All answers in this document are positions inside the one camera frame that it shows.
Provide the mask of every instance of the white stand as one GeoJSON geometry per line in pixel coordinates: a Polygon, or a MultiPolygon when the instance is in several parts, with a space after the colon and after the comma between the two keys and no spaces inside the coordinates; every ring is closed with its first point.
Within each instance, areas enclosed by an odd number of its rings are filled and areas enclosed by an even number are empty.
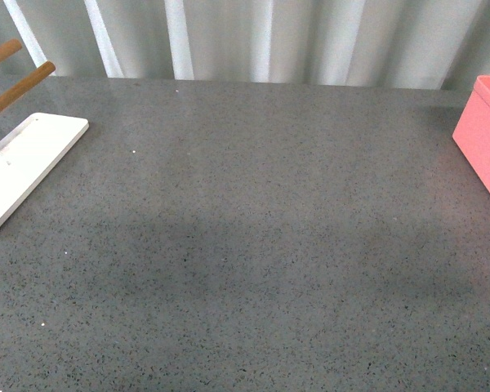
{"type": "Polygon", "coordinates": [[[35,113],[0,141],[0,226],[88,128],[84,118],[35,113]]]}

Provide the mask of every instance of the white curtain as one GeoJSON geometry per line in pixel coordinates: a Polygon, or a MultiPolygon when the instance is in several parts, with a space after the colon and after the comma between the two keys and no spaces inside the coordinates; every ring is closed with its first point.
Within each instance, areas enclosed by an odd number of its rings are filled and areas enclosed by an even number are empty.
{"type": "Polygon", "coordinates": [[[26,74],[469,90],[490,0],[0,0],[26,74]]]}

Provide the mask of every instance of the gray countertop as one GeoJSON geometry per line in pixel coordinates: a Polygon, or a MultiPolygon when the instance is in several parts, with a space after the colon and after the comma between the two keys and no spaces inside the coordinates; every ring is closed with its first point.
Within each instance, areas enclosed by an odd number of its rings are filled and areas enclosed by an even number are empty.
{"type": "Polygon", "coordinates": [[[91,127],[0,229],[0,390],[490,390],[467,98],[46,80],[0,138],[91,127]]]}

